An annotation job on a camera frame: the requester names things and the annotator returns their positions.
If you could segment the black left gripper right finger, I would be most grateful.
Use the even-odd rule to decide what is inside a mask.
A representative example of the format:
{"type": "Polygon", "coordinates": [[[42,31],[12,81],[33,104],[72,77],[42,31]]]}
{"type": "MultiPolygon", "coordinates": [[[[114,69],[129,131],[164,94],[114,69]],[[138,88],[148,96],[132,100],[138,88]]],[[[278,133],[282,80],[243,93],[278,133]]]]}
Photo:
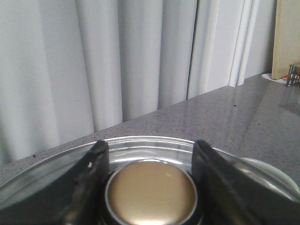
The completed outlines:
{"type": "Polygon", "coordinates": [[[208,225],[298,225],[300,204],[243,174],[204,140],[195,141],[192,176],[208,225]]]}

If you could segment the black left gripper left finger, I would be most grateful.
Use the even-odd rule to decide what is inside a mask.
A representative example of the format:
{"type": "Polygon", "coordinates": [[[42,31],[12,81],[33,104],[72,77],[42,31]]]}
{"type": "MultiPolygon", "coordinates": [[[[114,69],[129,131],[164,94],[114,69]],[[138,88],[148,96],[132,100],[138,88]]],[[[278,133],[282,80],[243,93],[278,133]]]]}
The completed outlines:
{"type": "Polygon", "coordinates": [[[2,225],[96,225],[101,189],[109,175],[109,147],[97,141],[66,173],[0,211],[2,225]]]}

